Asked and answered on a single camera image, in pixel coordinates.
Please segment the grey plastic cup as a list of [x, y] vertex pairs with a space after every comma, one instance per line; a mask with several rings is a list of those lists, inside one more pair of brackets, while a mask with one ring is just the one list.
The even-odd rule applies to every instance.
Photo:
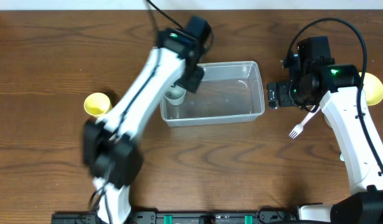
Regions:
[[186, 89], [180, 86], [171, 86], [164, 94], [165, 99], [173, 106], [179, 106], [184, 102]]

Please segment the yellow plastic bowl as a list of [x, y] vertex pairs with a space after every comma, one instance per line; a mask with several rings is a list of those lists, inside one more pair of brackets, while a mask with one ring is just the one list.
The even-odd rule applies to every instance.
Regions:
[[383, 84], [375, 75], [365, 73], [363, 85], [368, 106], [377, 105], [383, 100]]

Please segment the yellow plastic cup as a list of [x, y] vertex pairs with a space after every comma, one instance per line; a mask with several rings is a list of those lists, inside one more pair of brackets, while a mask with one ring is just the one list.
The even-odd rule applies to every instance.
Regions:
[[95, 118], [107, 114], [113, 108], [110, 98], [104, 93], [92, 93], [87, 96], [83, 107], [86, 113]]

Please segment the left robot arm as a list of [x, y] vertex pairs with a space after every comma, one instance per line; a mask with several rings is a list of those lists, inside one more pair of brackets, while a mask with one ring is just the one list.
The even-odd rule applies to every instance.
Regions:
[[83, 126], [83, 163], [99, 199], [92, 205], [100, 223], [124, 223], [131, 213], [130, 185], [143, 164], [137, 144], [151, 115], [172, 86], [195, 93], [204, 77], [198, 66], [212, 35], [209, 23], [191, 17], [184, 29], [159, 30], [156, 45], [123, 98], [111, 111]]

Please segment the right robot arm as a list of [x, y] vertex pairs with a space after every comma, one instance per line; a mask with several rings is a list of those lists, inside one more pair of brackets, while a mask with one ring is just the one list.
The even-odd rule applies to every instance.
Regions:
[[361, 76], [354, 65], [335, 63], [327, 37], [307, 38], [297, 49], [285, 62], [289, 79], [267, 85], [268, 106], [308, 110], [304, 122], [316, 111], [324, 114], [343, 155], [351, 194], [334, 205], [300, 205], [285, 220], [383, 223], [383, 143], [359, 91]]

